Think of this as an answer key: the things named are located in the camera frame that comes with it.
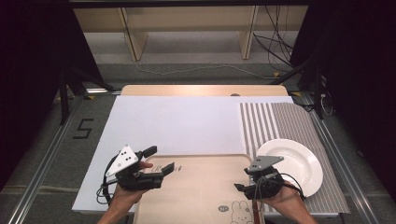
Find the striped placemat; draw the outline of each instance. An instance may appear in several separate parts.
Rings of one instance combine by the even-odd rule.
[[[260,146],[272,139],[285,138],[303,144],[315,154],[323,169],[320,189],[305,201],[308,210],[320,214],[350,213],[325,148],[303,108],[290,103],[241,103],[239,110],[242,142],[252,159]],[[274,208],[264,206],[264,214],[274,212]]]

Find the wrist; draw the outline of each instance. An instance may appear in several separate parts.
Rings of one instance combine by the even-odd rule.
[[[318,224],[311,214],[298,216],[294,220],[297,222],[297,224]]]
[[[102,218],[99,220],[98,224],[115,224],[118,223],[123,217],[124,214],[122,214],[120,210],[114,209],[110,206],[102,215]]]

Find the gray floor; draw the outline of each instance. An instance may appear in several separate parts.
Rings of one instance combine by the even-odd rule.
[[[290,32],[288,36],[292,44],[296,33]],[[87,34],[87,39],[105,82],[115,87],[126,84],[267,84],[276,72],[268,63],[286,67],[284,64],[276,64],[273,57],[268,57],[257,42],[253,42],[249,60],[242,60],[234,33],[150,34],[142,60],[137,63],[140,70],[132,62],[122,34]],[[298,77],[295,77],[284,85],[289,91],[296,91],[297,81]],[[86,86],[95,88],[91,83]],[[23,223],[95,223],[98,220],[100,215],[82,215],[73,212],[71,207],[115,97],[96,95],[93,99],[82,100]],[[299,97],[294,98],[297,103],[302,101]],[[71,105],[75,102],[76,99],[70,100]],[[88,122],[92,131],[88,138],[76,139],[75,137],[85,134],[78,131],[78,125],[83,119],[91,119]],[[52,139],[60,128],[60,120],[60,101],[55,97],[53,108],[47,121],[40,127],[37,139],[0,193],[0,223],[9,221],[40,162],[52,146]],[[356,144],[349,137],[343,121],[334,112],[332,115],[324,114],[324,122],[380,223],[394,223],[395,202],[388,196],[365,159],[357,155]],[[351,214],[344,214],[345,223],[363,223],[351,193],[339,172],[336,169],[334,171],[351,210]],[[276,218],[274,221],[292,223],[285,218]],[[320,219],[319,223],[342,221],[336,217]]]

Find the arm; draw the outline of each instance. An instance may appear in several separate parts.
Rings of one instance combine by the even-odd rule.
[[[140,162],[140,168],[150,168],[151,163]],[[147,190],[129,191],[122,189],[119,185],[116,186],[113,198],[107,211],[102,215],[98,224],[112,224],[117,223],[123,217],[128,215],[131,207],[137,203]]]
[[[276,209],[277,212],[297,223],[316,224],[317,222],[306,209],[305,204],[295,189],[283,187],[280,192],[269,199],[262,199]]]

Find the black cable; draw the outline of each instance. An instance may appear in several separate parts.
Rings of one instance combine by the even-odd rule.
[[[280,41],[280,40],[275,40],[275,39],[272,39],[272,38],[270,38],[270,37],[263,36],[263,35],[256,35],[256,36],[259,37],[259,38],[263,38],[263,39],[275,41],[275,42],[277,42],[277,43],[279,43],[279,44],[285,45],[285,47],[288,47],[289,49],[293,49],[293,47],[290,46],[290,45],[289,45],[288,43],[286,43],[286,42],[282,42],[282,41]]]
[[[280,33],[279,33],[279,26],[278,26],[278,21],[279,21],[279,15],[280,15],[280,7],[279,6],[276,6],[276,22],[274,22],[274,20],[273,20],[273,18],[272,18],[272,16],[271,16],[271,14],[270,14],[270,12],[269,12],[269,10],[268,10],[268,7],[267,6],[265,6],[265,10],[267,11],[267,14],[268,14],[268,16],[269,16],[269,18],[270,18],[270,20],[271,20],[271,23],[273,24],[273,27],[274,27],[274,33],[273,33],[273,39],[272,40],[274,40],[274,36],[276,35],[277,36],[277,39],[279,40],[279,42],[280,43],[282,43],[282,44],[280,44],[279,46],[280,46],[280,49],[281,49],[281,51],[282,51],[282,53],[283,53],[283,56],[286,58],[286,59],[288,59],[289,60],[289,53],[287,53],[287,54],[285,54],[285,50],[282,48],[282,46],[285,46],[286,45],[286,42],[283,40],[283,38],[282,38],[282,36],[280,35]]]
[[[257,42],[259,43],[259,45],[260,45],[263,49],[265,49],[268,53],[271,53],[272,55],[274,55],[275,57],[277,57],[280,61],[282,61],[283,63],[285,63],[285,64],[287,64],[288,66],[292,67],[291,63],[289,63],[289,62],[283,60],[282,58],[280,58],[279,56],[277,56],[275,53],[273,53],[270,49],[268,49],[267,47],[265,47],[264,44],[259,40],[259,38],[258,38],[254,33],[253,33],[253,36],[256,38],[256,40],[257,40]],[[283,70],[283,69],[279,69],[279,68],[274,67],[274,66],[271,64],[271,62],[270,62],[270,65],[271,65],[273,68],[275,68],[276,70],[279,70],[279,71],[282,71],[282,72],[287,72],[286,70]]]

